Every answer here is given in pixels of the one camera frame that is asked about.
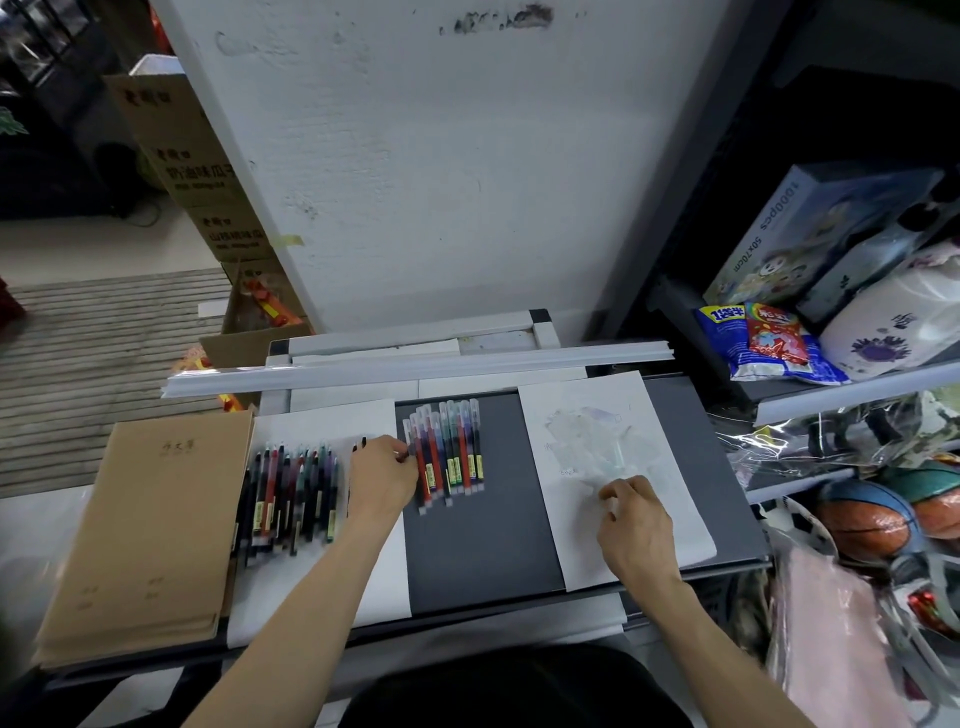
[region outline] wall stain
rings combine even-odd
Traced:
[[[453,24],[453,32],[466,36],[480,31],[502,31],[507,28],[548,28],[552,22],[553,8],[542,3],[529,3],[523,10],[513,14],[500,11],[468,12],[457,18]],[[440,35],[443,34],[444,28],[441,27]]]

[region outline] plastic packaging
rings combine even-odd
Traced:
[[[818,728],[908,728],[870,585],[768,529],[777,579],[767,670]]]
[[[854,381],[923,364],[960,340],[960,239],[908,257],[844,308],[820,337]]]
[[[556,443],[551,450],[564,475],[576,475],[593,488],[618,477],[644,474],[658,453],[618,415],[595,407],[559,411],[546,425]]]
[[[912,442],[921,421],[920,396],[904,395],[756,427],[733,408],[709,412],[740,484],[759,474],[809,477],[841,467],[879,468]]]
[[[813,384],[843,384],[847,376],[820,354],[817,340],[794,314],[763,303],[708,305],[697,311],[713,349],[733,381],[792,376]]]
[[[936,552],[898,559],[878,596],[881,626],[894,655],[932,706],[917,725],[928,725],[941,707],[960,707],[960,559]]]
[[[924,231],[939,213],[926,205],[909,207],[897,222],[847,251],[797,303],[797,310],[812,322],[826,322],[856,291],[883,278],[913,253]]]

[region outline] forearm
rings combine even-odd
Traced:
[[[392,526],[348,519],[184,726],[313,725]]]
[[[681,581],[647,616],[684,672],[710,728],[813,728],[780,687],[718,627]]]

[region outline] hand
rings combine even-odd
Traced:
[[[683,585],[673,545],[673,521],[641,475],[615,480],[600,489],[600,499],[616,497],[615,514],[600,524],[597,541],[607,566],[648,614],[669,603]]]
[[[389,530],[416,490],[417,462],[407,457],[406,443],[390,435],[365,437],[350,457],[347,521]]]

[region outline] white wall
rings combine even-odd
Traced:
[[[732,1],[551,0],[502,31],[524,3],[155,5],[267,231],[302,237],[278,253],[315,322],[546,307],[569,342]],[[455,33],[471,11],[490,29]]]

